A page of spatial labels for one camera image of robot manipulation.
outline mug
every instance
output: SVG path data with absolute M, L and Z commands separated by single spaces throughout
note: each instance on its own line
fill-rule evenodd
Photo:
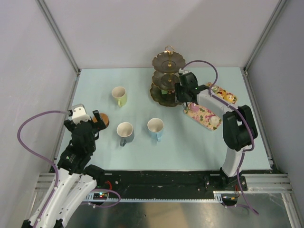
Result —
M 112 90 L 112 96 L 117 101 L 117 104 L 119 107 L 122 107 L 127 103 L 127 92 L 126 92 L 125 88 L 123 88 L 121 86 L 115 87 Z
M 126 143 L 130 143 L 134 139 L 134 130 L 132 124 L 123 122 L 117 127 L 117 134 L 121 137 L 120 145 L 125 146 Z
M 162 140 L 162 134 L 164 128 L 163 121 L 159 118 L 153 118 L 148 121 L 147 125 L 151 137 L 155 138 L 158 142 L 160 142 Z

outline table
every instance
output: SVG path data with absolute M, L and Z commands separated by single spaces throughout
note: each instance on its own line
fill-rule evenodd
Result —
M 213 82 L 215 73 L 210 67 L 187 68 L 197 77 L 199 85 Z M 217 85 L 238 97 L 239 106 L 251 107 L 249 96 L 238 67 L 218 67 Z M 96 151 L 89 164 L 105 170 L 162 170 L 195 171 L 218 170 L 224 163 L 227 146 L 222 125 L 214 132 L 201 126 L 183 113 L 181 105 L 164 107 L 150 96 L 153 68 L 83 69 L 76 88 L 73 105 L 84 104 L 89 115 L 98 109 L 109 116 L 110 125 L 100 132 Z M 116 86 L 126 88 L 128 101 L 119 108 L 111 91 Z M 148 135 L 151 118 L 164 121 L 164 135 L 157 143 Z M 119 146 L 116 128 L 130 122 L 135 139 Z M 59 156 L 71 139 L 65 130 Z M 242 169 L 270 169 L 261 136 L 255 139 L 255 149 L 245 156 Z

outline cable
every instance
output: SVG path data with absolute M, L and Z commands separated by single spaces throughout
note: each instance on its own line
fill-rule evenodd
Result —
M 246 127 L 246 129 L 247 129 L 247 131 L 248 131 L 248 133 L 249 133 L 249 137 L 250 137 L 250 140 L 251 140 L 251 148 L 250 148 L 250 149 L 244 149 L 244 150 L 242 151 L 241 160 L 240 160 L 240 163 L 239 163 L 239 165 L 238 165 L 238 167 L 237 167 L 237 181 L 238 181 L 240 190 L 241 190 L 241 192 L 242 192 L 242 195 L 243 195 L 244 200 L 245 200 L 245 202 L 246 202 L 247 205 L 236 205 L 236 207 L 249 208 L 250 210 L 252 210 L 252 212 L 253 212 L 254 214 L 259 215 L 259 213 L 258 213 L 255 209 L 253 209 L 253 208 L 251 207 L 251 205 L 249 204 L 247 198 L 245 197 L 244 191 L 243 191 L 243 188 L 242 188 L 242 185 L 241 185 L 241 181 L 240 181 L 240 178 L 239 178 L 239 170 L 240 170 L 240 168 L 241 168 L 241 166 L 242 166 L 242 164 L 243 164 L 243 160 L 244 160 L 244 157 L 245 157 L 245 152 L 253 151 L 253 149 L 254 149 L 254 147 L 255 147 L 253 135 L 252 135 L 252 133 L 251 133 L 251 130 L 250 130 L 250 128 L 249 128 L 249 125 L 248 125 L 247 121 L 245 120 L 245 118 L 243 117 L 242 113 L 241 113 L 238 109 L 236 109 L 235 107 L 231 106 L 229 103 L 227 103 L 227 102 L 224 101 L 223 99 L 220 99 L 218 96 L 216 96 L 216 95 L 212 92 L 212 87 L 213 87 L 213 86 L 215 85 L 215 83 L 217 82 L 218 77 L 219 77 L 219 74 L 218 74 L 218 71 L 216 70 L 216 68 L 215 68 L 211 63 L 209 63 L 209 62 L 207 62 L 207 61 L 204 61 L 204 60 L 193 60 L 193 61 L 187 63 L 182 69 L 184 69 L 184 68 L 185 68 L 186 66 L 188 66 L 189 64 L 195 63 L 195 62 L 206 63 L 206 64 L 210 65 L 210 66 L 214 69 L 215 75 L 216 75 L 216 76 L 215 76 L 214 82 L 213 82 L 212 85 L 209 87 L 209 95 L 212 96 L 213 98 L 215 98 L 216 100 L 220 101 L 221 103 L 223 103 L 223 104 L 224 104 L 225 106 L 227 106 L 228 108 L 234 110 L 234 111 L 239 115 L 239 117 L 242 119 L 242 121 L 243 121 L 243 123 L 244 123 L 244 125 L 245 125 L 245 127 Z
M 110 208 L 110 207 L 113 207 L 113 206 L 117 205 L 120 202 L 120 200 L 122 199 L 117 191 L 113 191 L 113 190 L 109 190 L 109 189 L 94 189 L 94 191 L 107 191 L 107 192 L 114 193 L 116 196 L 118 196 L 118 201 L 115 202 L 114 204 L 109 205 L 109 206 L 96 205 L 96 204 L 93 204 L 93 203 L 90 203 L 90 202 L 81 203 L 80 205 L 93 205 L 93 208 Z
M 61 113 L 61 114 L 68 114 L 68 112 L 64 112 L 64 111 L 58 111 L 58 110 L 54 110 L 54 111 L 47 111 L 47 112 L 43 112 L 43 113 L 40 113 L 40 114 L 37 114 L 29 119 L 27 119 L 23 124 L 21 124 L 21 126 L 19 127 L 18 129 L 18 132 L 17 132 L 17 139 L 19 141 L 19 143 L 21 144 L 21 146 L 23 146 L 27 151 L 29 151 L 30 153 L 32 153 L 33 155 L 45 160 L 47 163 L 49 163 L 55 170 L 55 184 L 54 184 L 54 188 L 52 189 L 50 195 L 48 196 L 47 198 L 47 201 L 45 202 L 45 204 L 43 205 L 40 213 L 38 214 L 37 216 L 37 219 L 34 223 L 34 226 L 33 228 L 36 228 L 37 224 L 38 224 L 38 219 L 41 217 L 41 215 L 43 214 L 44 210 L 46 209 L 49 201 L 51 200 L 54 192 L 55 192 L 55 187 L 58 187 L 58 179 L 59 179 L 59 174 L 58 174 L 58 169 L 56 167 L 56 165 L 48 158 L 34 152 L 33 150 L 31 150 L 26 144 L 24 144 L 24 142 L 21 140 L 21 130 L 22 128 L 30 121 L 32 121 L 33 119 L 36 119 L 37 117 L 40 117 L 40 116 L 43 116 L 43 115 L 46 115 L 46 114 L 49 114 L 49 113 Z
M 105 182 L 105 184 L 108 184 L 108 185 L 110 186 L 110 190 L 112 190 L 112 184 L 111 184 L 110 181 L 107 180 L 107 181 Z

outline wooden coaster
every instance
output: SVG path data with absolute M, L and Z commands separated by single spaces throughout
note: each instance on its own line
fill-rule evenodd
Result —
M 104 123 L 105 123 L 106 127 L 108 127 L 108 126 L 109 126 L 109 124 L 110 124 L 109 117 L 108 117 L 106 114 L 104 114 L 104 113 L 100 113 L 100 117 L 101 117 L 101 118 L 102 118 L 102 120 L 104 121 Z M 94 122 L 94 123 L 96 123 L 96 122 L 97 122 L 97 120 L 96 120 L 95 116 L 93 117 L 93 122 Z

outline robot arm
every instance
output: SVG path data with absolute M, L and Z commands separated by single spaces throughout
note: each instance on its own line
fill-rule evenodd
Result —
M 245 118 L 253 138 L 257 137 L 257 128 L 250 107 L 244 105 L 237 107 L 209 94 L 209 87 L 198 85 L 195 75 L 190 71 L 180 70 L 180 83 L 175 84 L 175 98 L 177 102 L 193 102 L 210 109 L 223 120 L 223 138 L 228 146 L 225 162 L 220 169 L 226 182 L 236 180 L 238 165 L 242 151 L 251 145 L 249 133 L 237 114 L 237 109 Z
M 92 171 L 91 166 L 85 166 L 96 150 L 98 132 L 106 125 L 98 110 L 93 111 L 97 119 L 97 122 L 93 122 L 82 104 L 73 106 L 70 113 L 72 120 L 65 120 L 64 125 L 72 133 L 72 140 L 60 156 L 57 185 L 55 177 L 39 208 L 29 220 L 24 221 L 22 228 L 66 226 L 76 208 L 96 187 L 94 176 L 102 176 L 101 168 L 94 167 Z M 69 193 L 77 180 L 77 186 Z

